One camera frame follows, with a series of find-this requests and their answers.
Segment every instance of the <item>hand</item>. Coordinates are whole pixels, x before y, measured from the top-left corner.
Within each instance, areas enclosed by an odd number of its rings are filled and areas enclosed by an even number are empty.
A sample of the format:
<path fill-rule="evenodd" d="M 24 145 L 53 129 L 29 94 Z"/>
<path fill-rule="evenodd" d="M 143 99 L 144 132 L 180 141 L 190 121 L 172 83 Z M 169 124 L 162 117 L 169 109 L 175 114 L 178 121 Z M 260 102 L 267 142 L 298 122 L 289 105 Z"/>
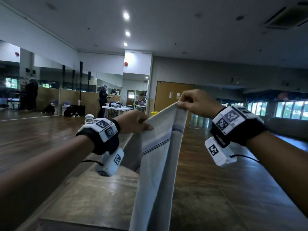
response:
<path fill-rule="evenodd" d="M 122 134 L 153 130 L 150 124 L 144 122 L 146 119 L 148 119 L 148 116 L 137 109 L 130 110 L 114 118 L 120 125 Z"/>
<path fill-rule="evenodd" d="M 198 116 L 211 119 L 224 107 L 205 91 L 199 89 L 184 91 L 177 106 Z"/>

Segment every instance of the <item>yellow bin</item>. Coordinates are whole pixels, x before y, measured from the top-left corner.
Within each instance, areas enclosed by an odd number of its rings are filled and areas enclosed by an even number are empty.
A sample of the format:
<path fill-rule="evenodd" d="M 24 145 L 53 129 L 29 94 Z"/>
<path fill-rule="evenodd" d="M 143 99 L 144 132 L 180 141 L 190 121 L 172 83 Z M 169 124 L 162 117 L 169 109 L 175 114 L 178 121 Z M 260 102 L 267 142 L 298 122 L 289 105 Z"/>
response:
<path fill-rule="evenodd" d="M 156 112 L 156 111 L 153 111 L 153 112 L 151 112 L 152 113 L 152 117 L 155 115 L 155 114 L 157 114 L 158 112 Z"/>

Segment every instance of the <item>wooden door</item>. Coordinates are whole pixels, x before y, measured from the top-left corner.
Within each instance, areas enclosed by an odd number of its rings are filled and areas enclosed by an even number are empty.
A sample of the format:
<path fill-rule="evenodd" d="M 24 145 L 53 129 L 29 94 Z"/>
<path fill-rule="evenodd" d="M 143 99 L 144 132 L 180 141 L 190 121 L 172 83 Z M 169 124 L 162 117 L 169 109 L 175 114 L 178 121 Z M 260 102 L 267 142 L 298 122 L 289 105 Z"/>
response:
<path fill-rule="evenodd" d="M 135 102 L 135 91 L 134 90 L 127 90 L 127 98 L 126 98 L 126 105 L 133 105 Z"/>
<path fill-rule="evenodd" d="M 183 91 L 192 90 L 195 85 L 175 82 L 157 82 L 154 111 L 162 111 L 169 105 L 179 101 Z M 191 112 L 188 112 L 186 127 L 189 127 Z"/>

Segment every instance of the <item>air conditioning vent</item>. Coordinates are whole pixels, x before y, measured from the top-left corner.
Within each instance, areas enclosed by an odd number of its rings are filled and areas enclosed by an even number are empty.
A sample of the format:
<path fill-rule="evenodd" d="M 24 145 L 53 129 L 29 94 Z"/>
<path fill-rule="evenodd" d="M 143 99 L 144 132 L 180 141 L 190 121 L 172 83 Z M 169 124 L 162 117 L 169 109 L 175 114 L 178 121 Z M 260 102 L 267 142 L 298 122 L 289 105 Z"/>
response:
<path fill-rule="evenodd" d="M 291 29 L 308 22 L 308 2 L 300 1 L 295 6 L 283 7 L 265 23 L 270 29 Z"/>

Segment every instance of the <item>black cable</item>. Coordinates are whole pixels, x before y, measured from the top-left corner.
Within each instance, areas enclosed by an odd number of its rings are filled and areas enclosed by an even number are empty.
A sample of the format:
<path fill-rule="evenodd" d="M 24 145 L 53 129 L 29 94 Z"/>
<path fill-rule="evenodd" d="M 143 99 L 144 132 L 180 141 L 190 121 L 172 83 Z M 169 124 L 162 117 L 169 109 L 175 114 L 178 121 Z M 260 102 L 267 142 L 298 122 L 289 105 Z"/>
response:
<path fill-rule="evenodd" d="M 94 162 L 94 163 L 98 163 L 100 166 L 104 166 L 102 163 L 96 161 L 96 160 L 83 160 L 81 163 L 83 162 Z"/>
<path fill-rule="evenodd" d="M 258 162 L 259 164 L 261 164 L 260 161 L 256 160 L 256 159 L 253 159 L 252 157 L 249 157 L 249 156 L 246 156 L 246 155 L 231 155 L 230 157 L 233 158 L 233 157 L 236 157 L 236 156 L 243 156 L 243 157 L 246 157 L 246 158 L 249 158 L 249 159 L 252 159 L 254 160 L 255 162 Z"/>

